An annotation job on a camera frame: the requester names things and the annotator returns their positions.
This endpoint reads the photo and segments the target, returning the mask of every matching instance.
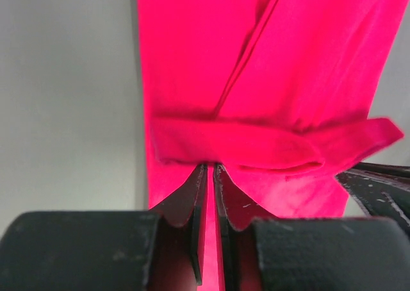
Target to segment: fabric fold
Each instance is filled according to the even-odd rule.
[[[152,135],[162,162],[219,162],[289,177],[336,175],[403,137],[387,118],[294,133],[242,122],[153,117]]]

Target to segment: grey wall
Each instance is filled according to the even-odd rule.
[[[0,233],[29,210],[143,206],[134,8],[135,0],[0,0]],[[409,64],[407,16],[372,115],[408,133]],[[371,160],[410,165],[409,144]]]

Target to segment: pink fabric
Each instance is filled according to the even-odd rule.
[[[333,176],[402,137],[367,116],[407,2],[138,0],[150,206],[222,162],[273,214],[342,215]]]

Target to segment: pink garment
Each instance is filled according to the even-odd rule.
[[[150,206],[222,162],[277,216],[342,215],[334,175],[402,137],[367,116],[407,2],[138,0]]]

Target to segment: black plastic part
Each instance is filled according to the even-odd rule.
[[[410,178],[406,168],[363,163],[358,167],[336,178],[368,216],[389,217],[410,237]]]
[[[202,285],[207,171],[206,165],[198,165],[175,192],[151,209],[163,215],[171,226],[187,230],[187,247],[198,285]]]
[[[0,290],[196,290],[206,180],[200,165],[151,211],[21,215],[0,241]]]
[[[279,219],[221,165],[214,184],[227,291],[410,290],[410,243],[395,221]]]
[[[410,290],[410,243],[392,220],[258,221],[253,229],[263,290]]]
[[[160,216],[34,212],[0,242],[0,290],[146,290]]]

